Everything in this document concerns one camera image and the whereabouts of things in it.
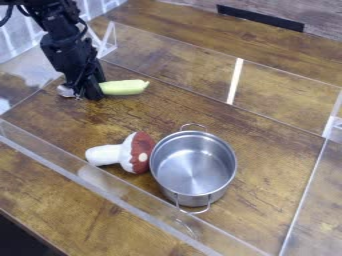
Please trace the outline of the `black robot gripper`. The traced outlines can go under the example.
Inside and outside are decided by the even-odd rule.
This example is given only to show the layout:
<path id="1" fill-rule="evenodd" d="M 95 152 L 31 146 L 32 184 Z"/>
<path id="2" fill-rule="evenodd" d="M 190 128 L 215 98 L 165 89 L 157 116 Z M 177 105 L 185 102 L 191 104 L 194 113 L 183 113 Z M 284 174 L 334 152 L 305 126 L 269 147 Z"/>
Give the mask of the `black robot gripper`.
<path id="1" fill-rule="evenodd" d="M 40 48 L 55 70 L 64 75 L 66 83 L 72 84 L 74 96 L 88 100 L 103 99 L 100 83 L 106 82 L 106 75 L 92 39 L 55 40 L 47 34 Z"/>

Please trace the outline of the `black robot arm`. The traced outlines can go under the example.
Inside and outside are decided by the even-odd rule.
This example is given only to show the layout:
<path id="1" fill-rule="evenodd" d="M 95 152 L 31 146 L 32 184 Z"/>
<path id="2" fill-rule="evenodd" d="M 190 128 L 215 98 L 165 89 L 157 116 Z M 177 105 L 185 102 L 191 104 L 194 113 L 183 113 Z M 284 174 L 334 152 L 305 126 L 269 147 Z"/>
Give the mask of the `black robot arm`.
<path id="1" fill-rule="evenodd" d="M 88 26 L 80 18 L 80 9 L 74 0 L 0 0 L 7 6 L 0 27 L 12 17 L 14 8 L 31 17 L 47 32 L 40 48 L 55 70 L 66 77 L 63 86 L 76 98 L 100 100 L 104 93 L 100 83 L 106 81 L 98 50 L 86 36 Z"/>

